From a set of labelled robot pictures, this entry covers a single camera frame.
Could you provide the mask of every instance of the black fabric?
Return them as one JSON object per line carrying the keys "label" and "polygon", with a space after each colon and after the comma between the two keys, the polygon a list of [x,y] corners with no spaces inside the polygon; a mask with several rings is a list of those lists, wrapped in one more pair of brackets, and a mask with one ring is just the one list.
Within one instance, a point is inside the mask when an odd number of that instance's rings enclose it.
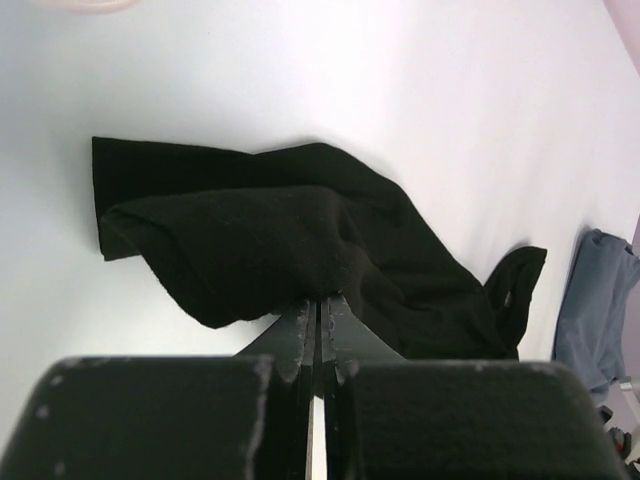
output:
{"label": "black fabric", "polygon": [[485,290],[398,185],[342,150],[94,138],[93,174],[105,258],[140,253],[204,325],[341,291],[407,358],[517,357],[546,251],[512,252]]}

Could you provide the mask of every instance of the blue-gray fabric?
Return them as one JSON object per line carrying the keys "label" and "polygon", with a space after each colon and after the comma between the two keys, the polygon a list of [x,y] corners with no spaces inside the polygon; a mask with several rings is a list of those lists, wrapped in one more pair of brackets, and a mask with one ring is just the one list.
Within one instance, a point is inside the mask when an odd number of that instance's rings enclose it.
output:
{"label": "blue-gray fabric", "polygon": [[560,309],[554,359],[578,375],[596,403],[625,376],[625,307],[638,280],[640,259],[625,240],[600,230],[585,234]]}

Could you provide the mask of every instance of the black towel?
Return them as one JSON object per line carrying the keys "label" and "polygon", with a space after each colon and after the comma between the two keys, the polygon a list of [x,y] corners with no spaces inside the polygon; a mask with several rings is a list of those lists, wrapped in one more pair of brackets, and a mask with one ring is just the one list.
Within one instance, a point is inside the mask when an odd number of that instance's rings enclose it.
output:
{"label": "black towel", "polygon": [[341,291],[407,358],[517,358],[546,251],[512,252],[484,288],[398,185],[342,150],[94,138],[93,177],[105,259],[141,254],[204,325]]}

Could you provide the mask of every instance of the white surface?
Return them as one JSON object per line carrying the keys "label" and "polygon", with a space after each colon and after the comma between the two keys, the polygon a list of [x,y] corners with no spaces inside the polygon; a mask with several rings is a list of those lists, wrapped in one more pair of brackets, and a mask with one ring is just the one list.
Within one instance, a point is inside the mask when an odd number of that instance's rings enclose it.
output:
{"label": "white surface", "polygon": [[0,445],[62,355],[250,338],[201,328],[139,259],[101,261],[91,135],[319,138],[399,182],[480,280],[515,244],[548,248],[524,358],[549,356],[579,231],[630,239],[640,211],[640,80],[595,0],[6,0],[0,100]]}

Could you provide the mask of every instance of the white table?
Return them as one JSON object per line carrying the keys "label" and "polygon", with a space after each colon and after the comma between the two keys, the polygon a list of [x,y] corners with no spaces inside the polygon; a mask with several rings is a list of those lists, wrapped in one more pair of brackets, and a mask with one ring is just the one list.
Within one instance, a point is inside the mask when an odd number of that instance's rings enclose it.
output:
{"label": "white table", "polygon": [[599,1],[147,0],[0,7],[0,445],[69,354],[230,354],[140,259],[97,251],[90,137],[340,146],[400,183],[484,281],[549,249],[523,358],[548,358],[576,238],[631,238],[640,79]]}

